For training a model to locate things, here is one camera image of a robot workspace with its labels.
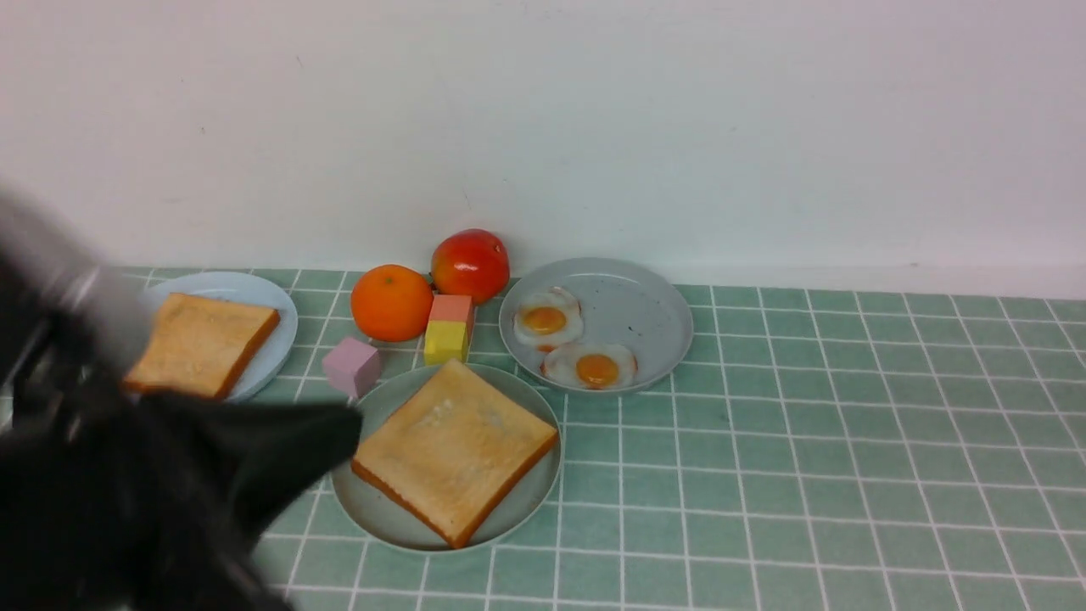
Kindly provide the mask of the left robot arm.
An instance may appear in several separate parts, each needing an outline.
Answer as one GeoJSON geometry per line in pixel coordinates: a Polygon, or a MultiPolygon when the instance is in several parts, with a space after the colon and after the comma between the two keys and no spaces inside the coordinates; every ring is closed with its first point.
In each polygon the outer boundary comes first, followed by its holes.
{"type": "Polygon", "coordinates": [[[1,209],[4,610],[288,610],[252,553],[363,415],[124,390],[151,332],[136,291],[31,199],[1,209]]]}

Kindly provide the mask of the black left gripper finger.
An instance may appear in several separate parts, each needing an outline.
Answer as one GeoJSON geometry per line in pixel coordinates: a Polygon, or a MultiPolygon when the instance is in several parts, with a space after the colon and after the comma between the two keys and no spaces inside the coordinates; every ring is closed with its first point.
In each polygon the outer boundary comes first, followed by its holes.
{"type": "Polygon", "coordinates": [[[356,451],[363,413],[346,405],[213,406],[205,463],[247,544],[356,451]]]}

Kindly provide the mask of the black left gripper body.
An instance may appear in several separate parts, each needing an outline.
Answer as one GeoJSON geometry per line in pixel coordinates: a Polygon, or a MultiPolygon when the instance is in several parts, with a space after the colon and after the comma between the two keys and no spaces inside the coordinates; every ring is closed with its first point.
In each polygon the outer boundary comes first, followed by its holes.
{"type": "Polygon", "coordinates": [[[4,610],[288,610],[251,553],[283,510],[237,515],[241,455],[220,406],[175,392],[132,400],[83,379],[49,328],[3,332],[4,610]]]}

